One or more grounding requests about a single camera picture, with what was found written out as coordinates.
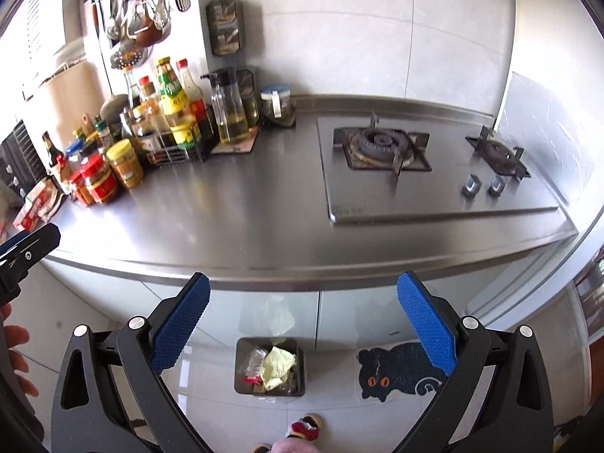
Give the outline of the left hand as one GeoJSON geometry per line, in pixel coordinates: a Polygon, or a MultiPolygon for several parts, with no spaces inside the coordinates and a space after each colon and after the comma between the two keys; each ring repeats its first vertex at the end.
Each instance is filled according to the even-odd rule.
{"type": "Polygon", "coordinates": [[[23,393],[26,396],[38,398],[40,391],[26,376],[26,374],[30,371],[29,364],[26,358],[15,349],[18,346],[23,346],[30,342],[30,332],[28,332],[28,330],[23,326],[7,324],[6,321],[10,317],[11,313],[12,307],[10,304],[6,304],[1,307],[4,340],[8,349],[8,357],[23,393]]]}

